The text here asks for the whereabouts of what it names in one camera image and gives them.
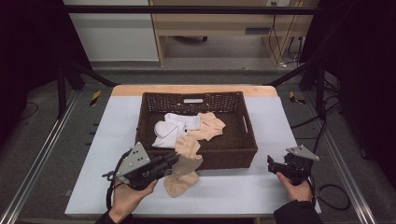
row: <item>aluminum rail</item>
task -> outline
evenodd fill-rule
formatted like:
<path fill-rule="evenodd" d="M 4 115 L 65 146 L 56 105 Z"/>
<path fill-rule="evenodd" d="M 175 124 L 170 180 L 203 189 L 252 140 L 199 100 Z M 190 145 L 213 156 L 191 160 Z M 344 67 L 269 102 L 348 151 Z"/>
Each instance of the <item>aluminum rail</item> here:
<path fill-rule="evenodd" d="M 304 98 L 307 100 L 309 107 L 311 108 L 314 115 L 315 107 L 314 107 L 314 99 L 312 96 L 306 92 L 304 92 Z M 361 220 L 362 224 L 375 224 L 374 215 L 367 204 L 366 200 L 364 199 L 363 194 L 361 193 L 361 189 L 356 183 L 353 174 L 350 172 L 349 168 L 347 167 L 346 162 L 344 161 L 343 157 L 341 156 L 340 151 L 338 150 L 337 145 L 334 143 L 332 139 L 332 135 L 325 131 L 323 134 L 323 140 L 325 144 L 329 147 L 329 153 L 334 162 L 334 166 L 337 169 L 337 172 L 341 178 L 341 182 L 343 182 L 344 188 L 350 198 L 350 201 L 355 208 L 356 214 L 358 218 Z"/>
<path fill-rule="evenodd" d="M 15 194 L 14 198 L 12 199 L 11 203 L 2 214 L 0 218 L 1 224 L 13 224 L 17 220 L 18 215 L 20 214 L 26 200 L 28 199 L 30 192 L 35 186 L 35 182 L 39 178 L 40 173 L 43 170 L 44 165 L 46 164 L 46 161 L 49 158 L 50 153 L 55 146 L 62 132 L 62 129 L 64 128 L 64 125 L 66 124 L 71 114 L 71 111 L 73 110 L 74 105 L 76 104 L 78 96 L 78 91 L 72 91 L 68 100 L 68 107 L 66 108 L 64 115 L 60 119 L 56 120 L 51 132 L 49 133 L 49 136 L 47 137 L 44 145 L 42 146 L 40 152 L 35 158 L 35 162 L 31 166 L 28 174 L 21 183 L 21 186 Z"/>

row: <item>black stand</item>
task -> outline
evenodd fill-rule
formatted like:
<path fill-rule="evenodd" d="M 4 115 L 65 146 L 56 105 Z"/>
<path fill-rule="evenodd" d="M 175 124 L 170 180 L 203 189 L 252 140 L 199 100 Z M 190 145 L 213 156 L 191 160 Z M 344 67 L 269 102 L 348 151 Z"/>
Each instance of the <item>black stand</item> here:
<path fill-rule="evenodd" d="M 74 25 L 66 11 L 42 10 L 46 4 L 41 1 L 30 2 L 29 4 L 27 9 L 31 11 L 32 17 L 30 20 L 34 21 L 32 22 L 34 30 L 39 33 L 43 43 L 46 43 L 46 49 L 44 50 L 48 52 L 52 60 L 49 64 L 53 65 L 52 63 L 55 63 L 56 80 L 58 82 L 58 119 L 64 115 L 67 108 L 65 80 L 68 81 L 73 90 L 82 90 L 85 86 L 80 74 L 88 75 L 108 87 L 118 85 L 92 71 L 88 57 L 79 42 L 77 32 L 74 30 Z M 52 4 L 57 8 L 64 8 L 62 0 L 53 1 Z M 63 32 L 58 34 L 59 27 L 62 27 L 61 30 L 71 30 L 74 33 Z"/>
<path fill-rule="evenodd" d="M 94 73 L 91 69 L 88 69 L 84 66 L 82 66 L 79 63 L 76 63 L 74 61 L 70 61 L 67 63 L 61 63 L 59 65 L 59 68 L 57 69 L 57 80 L 58 80 L 58 102 L 59 102 L 59 112 L 58 112 L 58 119 L 62 117 L 64 112 L 66 111 L 66 88 L 65 88 L 65 81 L 64 79 L 66 78 L 67 81 L 69 82 L 70 86 L 72 87 L 73 90 L 82 90 L 84 88 L 84 81 L 82 78 L 73 73 L 71 69 L 78 70 L 81 74 L 88 75 L 89 77 L 92 77 L 93 79 L 101 82 L 102 84 L 106 85 L 107 87 L 115 87 L 117 83 L 114 83 L 112 81 L 109 81 L 105 79 L 104 77 L 101 77 L 100 75 Z"/>
<path fill-rule="evenodd" d="M 133 6 L 133 7 L 123 7 L 123 6 L 63 6 L 63 7 L 46 7 L 43 6 L 41 9 L 51 10 L 51 11 L 59 11 L 63 13 L 128 13 L 128 14 L 147 14 L 147 13 L 156 13 L 156 14 L 257 14 L 257 15 L 317 15 L 317 14 L 329 14 L 337 16 L 339 15 L 340 10 L 333 8 L 323 8 L 323 7 L 145 7 L 145 6 Z M 271 86 L 278 86 L 284 81 L 300 75 L 305 72 L 305 76 L 300 83 L 300 87 L 302 90 L 308 89 L 313 85 L 315 80 L 317 79 L 318 90 L 317 90 L 317 110 L 322 119 L 325 118 L 324 104 L 323 104 L 323 89 L 324 89 L 324 69 L 323 69 L 323 61 L 325 59 L 325 52 L 333 36 L 336 28 L 339 23 L 341 23 L 342 19 L 337 22 L 334 27 L 330 30 L 329 35 L 325 38 L 322 44 L 319 46 L 317 51 L 310 57 L 308 62 L 300 66 L 299 68 L 291 71 L 285 76 L 275 80 L 269 84 Z M 90 77 L 97 79 L 98 81 L 104 83 L 109 87 L 114 87 L 117 84 L 112 83 L 111 81 L 106 80 L 103 77 L 95 74 L 91 69 L 87 69 L 84 66 L 76 62 L 69 62 L 66 60 L 62 60 L 60 64 L 64 66 L 64 62 L 68 62 L 68 65 L 77 69 L 79 72 L 85 73 Z M 60 82 L 60 88 L 63 88 L 62 84 L 62 69 L 60 69 L 61 74 L 58 75 L 58 80 Z M 72 79 L 71 82 L 74 86 L 73 88 L 81 89 L 80 81 L 78 80 L 80 77 L 69 76 L 68 80 Z M 60 94 L 60 104 L 64 105 L 64 96 Z"/>
<path fill-rule="evenodd" d="M 302 66 L 292 70 L 285 76 L 278 78 L 277 80 L 263 85 L 269 85 L 277 87 L 283 82 L 289 80 L 292 77 L 296 77 L 302 73 L 304 76 L 300 82 L 300 89 L 302 91 L 310 89 L 316 82 L 317 84 L 317 99 L 316 99 L 316 110 L 318 116 L 322 119 L 326 119 L 325 102 L 323 99 L 324 84 L 325 84 L 325 64 L 327 62 L 327 52 L 330 46 L 333 46 L 336 42 L 336 35 L 338 27 L 343 22 L 344 18 L 347 16 L 350 9 L 353 7 L 355 0 L 351 0 L 344 13 L 340 16 L 338 20 L 328 29 L 328 33 L 325 35 L 324 40 L 318 46 L 316 51 L 309 57 L 307 62 Z"/>

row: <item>white cloth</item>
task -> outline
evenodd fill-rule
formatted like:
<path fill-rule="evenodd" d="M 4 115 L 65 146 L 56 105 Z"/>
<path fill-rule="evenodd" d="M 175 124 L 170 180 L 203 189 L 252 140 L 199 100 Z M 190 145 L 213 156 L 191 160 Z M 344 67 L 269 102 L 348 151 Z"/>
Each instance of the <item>white cloth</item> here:
<path fill-rule="evenodd" d="M 199 130 L 201 127 L 201 117 L 199 116 L 185 116 L 173 113 L 165 114 L 165 121 L 177 120 L 185 123 L 185 130 Z"/>
<path fill-rule="evenodd" d="M 177 124 L 158 121 L 154 126 L 154 132 L 157 135 L 153 147 L 175 148 L 175 143 L 178 136 Z"/>
<path fill-rule="evenodd" d="M 177 125 L 177 137 L 187 135 L 187 133 L 186 133 L 186 122 L 180 121 L 180 120 L 176 120 L 176 119 L 169 119 L 166 116 L 165 116 L 165 122 Z"/>

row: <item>wooden table edge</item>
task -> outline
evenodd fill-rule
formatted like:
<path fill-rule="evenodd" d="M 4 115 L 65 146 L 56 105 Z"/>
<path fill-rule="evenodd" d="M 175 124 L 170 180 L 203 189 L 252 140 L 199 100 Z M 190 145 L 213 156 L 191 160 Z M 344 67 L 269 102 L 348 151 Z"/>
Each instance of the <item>wooden table edge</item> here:
<path fill-rule="evenodd" d="M 241 91 L 244 96 L 277 96 L 272 86 L 254 85 L 119 85 L 111 96 L 139 96 L 144 92 L 202 93 L 215 91 Z"/>

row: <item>black sleeve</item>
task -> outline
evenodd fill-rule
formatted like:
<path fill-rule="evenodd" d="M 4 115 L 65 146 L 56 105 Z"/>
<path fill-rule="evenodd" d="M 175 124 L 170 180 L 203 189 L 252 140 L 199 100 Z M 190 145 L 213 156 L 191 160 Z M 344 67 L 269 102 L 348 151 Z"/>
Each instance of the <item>black sleeve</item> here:
<path fill-rule="evenodd" d="M 108 211 L 105 212 L 99 219 L 95 222 L 95 224 L 116 224 L 111 217 L 108 215 Z M 126 217 L 121 224 L 134 224 L 134 217 L 129 215 Z"/>
<path fill-rule="evenodd" d="M 311 202 L 293 201 L 274 212 L 276 224 L 322 224 L 315 207 Z"/>

